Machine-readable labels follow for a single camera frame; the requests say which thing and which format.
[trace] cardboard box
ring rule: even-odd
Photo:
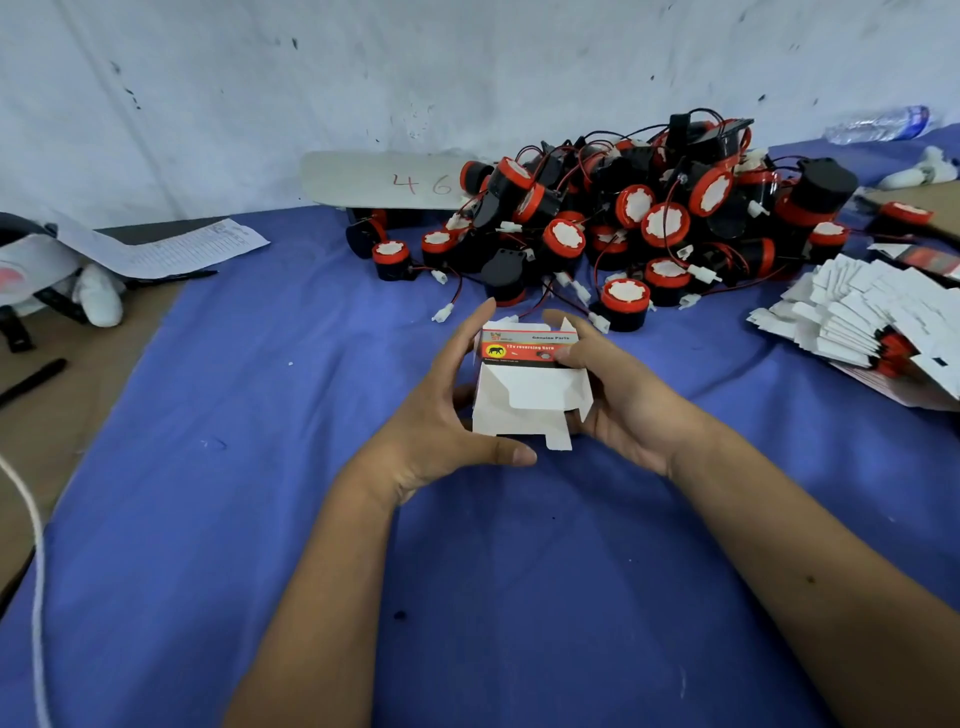
[[[479,363],[473,431],[484,435],[543,435],[550,449],[572,449],[565,413],[584,420],[593,405],[586,370],[568,369],[553,351],[578,341],[564,319],[547,324],[488,321],[477,336]]]

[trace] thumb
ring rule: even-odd
[[[473,432],[465,434],[465,465],[512,465],[525,468],[537,463],[537,454],[516,440]]]

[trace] blue tablecloth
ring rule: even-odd
[[[925,143],[960,156],[960,128],[775,151],[832,155],[875,182]],[[482,300],[468,282],[450,321],[431,323],[450,286],[378,280],[341,214],[236,218],[273,245],[186,287],[63,495],[44,621],[58,726],[218,722],[331,478]],[[960,607],[951,422],[744,323],[782,290],[660,310],[612,337]],[[533,470],[456,473],[396,515],[377,725],[830,723],[669,483],[590,441],[538,447]],[[0,623],[4,725],[33,724],[33,588],[31,570]]]

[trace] plastic bottle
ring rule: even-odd
[[[834,144],[915,139],[938,129],[942,122],[940,114],[924,106],[858,113],[827,127],[824,139]]]

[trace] hand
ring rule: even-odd
[[[457,410],[472,402],[473,386],[453,388],[464,356],[473,348],[473,337],[493,315],[496,304],[488,299],[457,327],[433,360],[423,381],[410,393],[394,416],[354,455],[375,466],[387,477],[385,494],[392,506],[409,500],[418,488],[466,465],[530,466],[537,454],[504,437],[478,435],[465,429]]]
[[[558,328],[566,318],[580,341],[556,352],[557,361],[587,369],[593,406],[587,418],[567,416],[571,432],[582,432],[640,467],[669,477],[674,456],[699,435],[708,415],[668,387],[650,369],[605,338],[592,324],[555,309],[543,320]]]

